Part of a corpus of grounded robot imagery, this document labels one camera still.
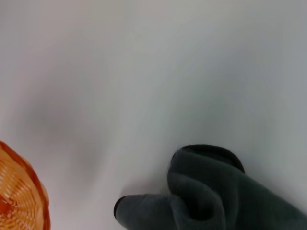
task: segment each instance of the orange wicker basket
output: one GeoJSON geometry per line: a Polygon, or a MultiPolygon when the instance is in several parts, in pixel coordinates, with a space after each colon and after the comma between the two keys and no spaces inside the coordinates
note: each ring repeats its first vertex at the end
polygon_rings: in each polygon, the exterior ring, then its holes
{"type": "Polygon", "coordinates": [[[0,230],[49,230],[48,205],[32,166],[0,141],[0,230]]]}

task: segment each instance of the white surface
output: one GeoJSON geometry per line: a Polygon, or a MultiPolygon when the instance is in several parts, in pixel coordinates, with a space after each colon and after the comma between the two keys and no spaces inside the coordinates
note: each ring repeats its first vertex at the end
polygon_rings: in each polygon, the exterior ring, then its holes
{"type": "Polygon", "coordinates": [[[307,212],[303,0],[2,0],[0,138],[34,166],[52,229],[119,230],[187,144],[226,147],[307,212]]]}

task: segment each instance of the white backdrop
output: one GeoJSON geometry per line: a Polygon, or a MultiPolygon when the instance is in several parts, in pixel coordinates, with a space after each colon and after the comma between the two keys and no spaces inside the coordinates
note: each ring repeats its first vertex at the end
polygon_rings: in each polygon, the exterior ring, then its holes
{"type": "Polygon", "coordinates": [[[0,139],[50,196],[52,229],[119,230],[173,153],[223,146],[307,212],[307,2],[2,0],[0,139]]]}

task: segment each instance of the wicker basket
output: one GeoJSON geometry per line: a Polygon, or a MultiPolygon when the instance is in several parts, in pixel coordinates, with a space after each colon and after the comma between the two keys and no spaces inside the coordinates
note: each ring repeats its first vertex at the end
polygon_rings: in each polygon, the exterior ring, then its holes
{"type": "Polygon", "coordinates": [[[32,166],[0,141],[0,230],[49,230],[48,204],[32,166]]]}

